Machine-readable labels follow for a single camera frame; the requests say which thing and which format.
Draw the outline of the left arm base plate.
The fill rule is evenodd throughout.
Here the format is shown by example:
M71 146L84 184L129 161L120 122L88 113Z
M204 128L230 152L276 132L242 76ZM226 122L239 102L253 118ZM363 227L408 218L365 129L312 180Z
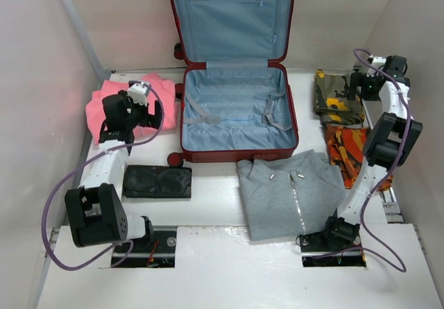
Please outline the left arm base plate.
M155 227L153 239L133 239L133 249L116 268L174 268L176 227Z

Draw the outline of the green yellow camouflage garment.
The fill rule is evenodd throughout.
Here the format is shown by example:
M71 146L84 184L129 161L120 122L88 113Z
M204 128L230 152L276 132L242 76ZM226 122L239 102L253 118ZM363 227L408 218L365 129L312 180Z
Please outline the green yellow camouflage garment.
M348 75L326 74L318 69L314 80L314 112L322 126L363 124L365 114L361 99L348 99Z

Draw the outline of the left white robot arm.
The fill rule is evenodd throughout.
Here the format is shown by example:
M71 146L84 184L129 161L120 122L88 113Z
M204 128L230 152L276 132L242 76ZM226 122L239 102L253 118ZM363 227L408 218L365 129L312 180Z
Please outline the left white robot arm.
M163 109L155 101L155 112L148 112L146 83L133 82L127 90L102 100L103 120L99 131L99 154L79 187L66 192L65 207L74 244L89 247L130 240L140 251L154 245L154 233L147 217L129 217L121 202L123 177L132 147L134 128L159 130Z

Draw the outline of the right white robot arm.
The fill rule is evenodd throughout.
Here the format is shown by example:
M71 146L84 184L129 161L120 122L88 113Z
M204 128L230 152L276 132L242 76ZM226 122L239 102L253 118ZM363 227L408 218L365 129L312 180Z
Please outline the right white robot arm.
M402 56L369 56L365 72L352 74L350 89L361 88L366 99L370 87L378 90L383 113L363 147L364 160L359 175L345 201L325 223L321 241L330 251L353 246L364 225L364 213L381 181L404 164L422 132L409 108L410 81L405 76L407 59Z

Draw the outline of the orange camouflage garment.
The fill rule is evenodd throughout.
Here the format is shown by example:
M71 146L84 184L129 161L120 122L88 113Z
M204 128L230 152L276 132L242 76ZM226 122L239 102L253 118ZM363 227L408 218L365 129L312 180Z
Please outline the orange camouflage garment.
M370 133L369 127L323 127L330 164L339 166L345 188L351 190L364 161L363 147Z

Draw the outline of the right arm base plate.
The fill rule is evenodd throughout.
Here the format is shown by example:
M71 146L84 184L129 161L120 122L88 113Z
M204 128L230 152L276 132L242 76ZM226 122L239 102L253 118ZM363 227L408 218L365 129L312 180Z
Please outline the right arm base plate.
M319 233L299 235L296 244L301 250L303 267L366 267L363 251L343 251L361 246L358 235L352 242L326 238Z

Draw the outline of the black leather pouch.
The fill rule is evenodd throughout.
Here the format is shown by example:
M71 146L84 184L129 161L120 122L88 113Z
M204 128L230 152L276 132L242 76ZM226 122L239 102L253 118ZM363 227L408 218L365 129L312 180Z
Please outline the black leather pouch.
M133 199L189 199L192 169L129 165L123 178L122 194Z

